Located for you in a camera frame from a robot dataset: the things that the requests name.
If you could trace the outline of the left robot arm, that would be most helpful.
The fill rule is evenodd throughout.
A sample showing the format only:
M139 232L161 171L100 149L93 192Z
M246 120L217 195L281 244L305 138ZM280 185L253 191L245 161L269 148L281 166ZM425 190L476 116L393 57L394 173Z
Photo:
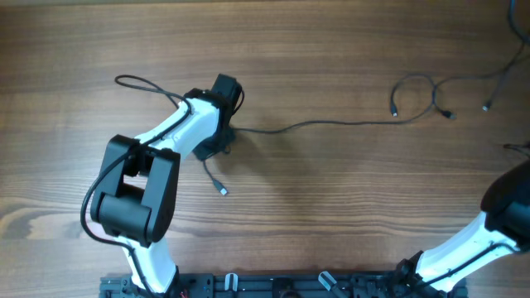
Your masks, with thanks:
M131 273L102 278L102 297L211 297L210 274L180 274L165 238L173 219L180 164L201 160L234 139L231 117L244 99L241 84L219 74L211 89L183 96L143 80L141 90L163 94L177 107L165 121L135 138L117 135L106 146L101 170L80 210L84 231L121 247Z

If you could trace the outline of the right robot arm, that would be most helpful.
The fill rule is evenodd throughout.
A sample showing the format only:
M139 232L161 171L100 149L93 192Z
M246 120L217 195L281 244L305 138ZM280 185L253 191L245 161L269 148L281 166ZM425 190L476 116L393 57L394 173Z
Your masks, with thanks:
M498 258L529 252L529 161L501 175L484 193L479 214L443 244L397 267L403 297L444 297Z

